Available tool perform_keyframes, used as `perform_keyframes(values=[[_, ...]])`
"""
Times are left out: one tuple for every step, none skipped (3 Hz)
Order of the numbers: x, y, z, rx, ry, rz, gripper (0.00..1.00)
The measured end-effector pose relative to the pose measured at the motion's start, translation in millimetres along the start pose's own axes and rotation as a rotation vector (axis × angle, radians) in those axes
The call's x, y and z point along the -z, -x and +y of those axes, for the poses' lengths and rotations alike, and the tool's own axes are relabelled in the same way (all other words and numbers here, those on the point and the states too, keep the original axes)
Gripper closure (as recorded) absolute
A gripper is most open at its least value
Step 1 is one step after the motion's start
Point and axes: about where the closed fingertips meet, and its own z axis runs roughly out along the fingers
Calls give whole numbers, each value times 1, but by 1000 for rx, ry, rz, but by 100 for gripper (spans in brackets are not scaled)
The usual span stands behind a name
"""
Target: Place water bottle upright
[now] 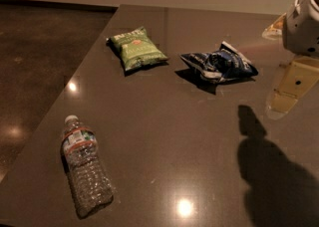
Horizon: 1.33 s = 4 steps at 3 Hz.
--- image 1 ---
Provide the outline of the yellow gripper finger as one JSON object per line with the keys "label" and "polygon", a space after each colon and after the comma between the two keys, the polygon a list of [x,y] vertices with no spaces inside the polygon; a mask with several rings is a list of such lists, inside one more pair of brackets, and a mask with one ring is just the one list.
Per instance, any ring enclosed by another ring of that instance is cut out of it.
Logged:
{"label": "yellow gripper finger", "polygon": [[318,82],[317,58],[296,56],[289,64],[280,64],[266,101],[268,117],[280,119],[287,115]]}
{"label": "yellow gripper finger", "polygon": [[282,14],[262,33],[262,37],[267,40],[279,40],[283,38],[286,14]]}

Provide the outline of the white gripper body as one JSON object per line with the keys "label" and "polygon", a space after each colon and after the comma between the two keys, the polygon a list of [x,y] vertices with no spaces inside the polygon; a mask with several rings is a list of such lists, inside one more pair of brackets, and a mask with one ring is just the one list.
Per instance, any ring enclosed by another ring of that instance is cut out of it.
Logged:
{"label": "white gripper body", "polygon": [[283,46],[297,55],[319,57],[319,0],[295,0],[288,9]]}

